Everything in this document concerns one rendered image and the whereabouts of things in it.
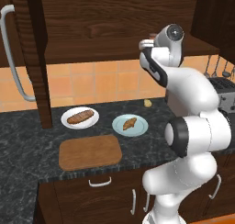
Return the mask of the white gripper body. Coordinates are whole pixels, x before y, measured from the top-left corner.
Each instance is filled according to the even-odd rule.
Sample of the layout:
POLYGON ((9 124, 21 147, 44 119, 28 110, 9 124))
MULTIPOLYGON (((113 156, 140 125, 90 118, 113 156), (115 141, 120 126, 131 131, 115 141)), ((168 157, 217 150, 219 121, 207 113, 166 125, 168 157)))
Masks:
POLYGON ((145 48, 153 48, 154 40, 153 39, 143 39, 139 43, 139 50, 143 50, 145 48))

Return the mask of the dark wood open cabinet door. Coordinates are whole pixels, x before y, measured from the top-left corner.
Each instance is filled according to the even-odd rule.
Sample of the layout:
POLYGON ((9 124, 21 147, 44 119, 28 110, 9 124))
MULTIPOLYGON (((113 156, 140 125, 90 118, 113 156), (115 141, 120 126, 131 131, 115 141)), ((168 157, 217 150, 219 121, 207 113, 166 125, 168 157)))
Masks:
POLYGON ((52 119, 45 61, 48 34, 42 1, 10 0, 10 2, 15 6, 17 34, 27 73, 33 85, 40 123, 44 129, 50 129, 52 119))
POLYGON ((235 65, 235 0, 196 0, 190 33, 235 65))

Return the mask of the golden croissant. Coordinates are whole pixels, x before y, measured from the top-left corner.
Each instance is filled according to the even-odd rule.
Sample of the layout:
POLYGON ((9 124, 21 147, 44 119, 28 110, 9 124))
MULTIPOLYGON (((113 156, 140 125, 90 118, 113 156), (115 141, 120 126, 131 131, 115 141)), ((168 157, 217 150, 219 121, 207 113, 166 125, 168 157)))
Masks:
POLYGON ((124 130, 127 130, 129 128, 133 128, 135 126, 135 123, 136 123, 137 119, 136 118, 130 118, 128 119, 124 125, 123 125, 123 129, 124 130))

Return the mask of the wooden cutting board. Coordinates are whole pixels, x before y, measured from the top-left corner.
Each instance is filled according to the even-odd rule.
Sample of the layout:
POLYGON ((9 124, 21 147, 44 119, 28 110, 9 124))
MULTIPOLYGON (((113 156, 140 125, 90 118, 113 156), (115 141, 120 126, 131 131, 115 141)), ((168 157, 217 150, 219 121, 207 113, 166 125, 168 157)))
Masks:
POLYGON ((114 135, 66 140, 59 148, 59 165, 75 171, 119 163, 122 151, 114 135))

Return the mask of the hanging metal utensil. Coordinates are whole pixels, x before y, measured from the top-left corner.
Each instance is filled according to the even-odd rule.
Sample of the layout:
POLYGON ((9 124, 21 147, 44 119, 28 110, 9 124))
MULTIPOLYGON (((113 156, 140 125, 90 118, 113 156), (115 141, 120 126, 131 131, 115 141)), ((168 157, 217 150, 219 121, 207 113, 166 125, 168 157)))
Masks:
POLYGON ((209 64, 210 64, 211 57, 212 57, 212 55, 208 55, 208 58, 207 58, 207 67, 206 67, 205 72, 204 72, 204 75, 206 76, 206 78, 210 77, 210 74, 208 73, 208 67, 209 67, 209 64))
POLYGON ((222 76, 225 78, 229 78, 230 77, 230 73, 227 71, 227 65, 228 65, 229 61, 226 61, 225 66, 224 66, 224 70, 222 72, 222 76))
POLYGON ((219 60, 220 60, 220 56, 218 56, 217 63, 216 63, 216 66, 215 66, 215 70, 212 73, 213 78, 217 77, 217 68, 218 68, 219 60))

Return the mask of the light blue plate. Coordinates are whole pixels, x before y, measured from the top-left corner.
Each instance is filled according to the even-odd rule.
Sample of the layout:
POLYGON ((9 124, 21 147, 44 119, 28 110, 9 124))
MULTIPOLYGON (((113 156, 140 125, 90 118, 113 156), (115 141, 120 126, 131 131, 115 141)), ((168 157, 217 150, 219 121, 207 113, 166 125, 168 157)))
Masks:
POLYGON ((125 137, 138 137, 144 134, 148 130, 149 124, 148 122, 138 115, 133 114, 124 114, 121 116, 116 117, 112 122, 113 130, 125 137), (135 122, 133 127, 128 129, 123 129, 124 124, 132 118, 136 118, 137 121, 135 122))

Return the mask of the silver toaster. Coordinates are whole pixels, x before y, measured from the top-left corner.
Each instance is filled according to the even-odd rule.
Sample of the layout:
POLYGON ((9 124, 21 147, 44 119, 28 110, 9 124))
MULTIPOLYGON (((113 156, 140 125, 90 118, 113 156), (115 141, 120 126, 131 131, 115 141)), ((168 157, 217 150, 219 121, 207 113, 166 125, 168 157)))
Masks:
POLYGON ((218 107, 227 113, 235 113, 235 83, 224 77, 209 78, 219 96, 218 107))

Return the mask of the brown baguette pastry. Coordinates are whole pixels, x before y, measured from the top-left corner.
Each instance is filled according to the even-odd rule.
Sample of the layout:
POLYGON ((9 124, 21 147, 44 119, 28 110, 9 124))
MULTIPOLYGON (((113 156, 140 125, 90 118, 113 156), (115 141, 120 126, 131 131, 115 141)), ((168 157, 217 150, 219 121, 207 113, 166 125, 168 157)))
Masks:
POLYGON ((93 110, 85 110, 85 111, 74 114, 71 117, 67 118, 67 122, 69 124, 73 124, 73 125, 79 124, 79 123, 82 123, 82 122, 86 121, 87 119, 91 118, 93 115, 94 115, 93 110))

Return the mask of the white plate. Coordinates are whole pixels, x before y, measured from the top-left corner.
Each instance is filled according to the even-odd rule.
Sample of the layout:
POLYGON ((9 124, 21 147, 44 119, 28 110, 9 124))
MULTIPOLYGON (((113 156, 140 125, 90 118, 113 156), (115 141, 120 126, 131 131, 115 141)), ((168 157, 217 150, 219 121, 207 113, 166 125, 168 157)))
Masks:
POLYGON ((92 127, 99 119, 95 109, 86 106, 67 110, 61 118, 62 124, 69 129, 87 129, 92 127))

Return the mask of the dark wood drawer front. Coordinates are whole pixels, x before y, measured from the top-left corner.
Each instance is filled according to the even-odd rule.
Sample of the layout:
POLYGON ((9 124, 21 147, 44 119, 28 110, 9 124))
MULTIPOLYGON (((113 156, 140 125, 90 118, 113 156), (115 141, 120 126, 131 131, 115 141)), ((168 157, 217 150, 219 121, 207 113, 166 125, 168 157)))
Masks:
POLYGON ((81 194, 90 190, 118 190, 126 187, 141 186, 142 170, 128 170, 115 173, 97 174, 54 183, 56 192, 61 196, 81 194))

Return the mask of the dark wood cupboard door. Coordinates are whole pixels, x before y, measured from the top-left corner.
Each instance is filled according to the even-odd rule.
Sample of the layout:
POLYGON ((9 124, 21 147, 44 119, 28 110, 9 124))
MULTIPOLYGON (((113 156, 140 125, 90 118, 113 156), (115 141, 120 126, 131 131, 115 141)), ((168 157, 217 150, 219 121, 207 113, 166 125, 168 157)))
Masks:
POLYGON ((213 154, 217 161, 222 183, 216 197, 211 200, 218 178, 214 176, 209 182, 191 193, 180 205, 179 214, 187 222, 216 218, 235 213, 235 153, 213 154))
POLYGON ((132 224, 132 189, 59 197, 63 224, 132 224))

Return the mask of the dark wood open wall cabinet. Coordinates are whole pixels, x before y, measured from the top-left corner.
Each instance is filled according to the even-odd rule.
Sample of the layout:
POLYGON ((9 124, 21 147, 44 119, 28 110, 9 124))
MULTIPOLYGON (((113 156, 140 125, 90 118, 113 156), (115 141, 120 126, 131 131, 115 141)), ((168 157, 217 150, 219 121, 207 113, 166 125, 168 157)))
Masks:
POLYGON ((217 54, 190 34, 196 0, 42 0, 46 63, 135 60, 139 42, 167 25, 185 33, 186 56, 217 54))

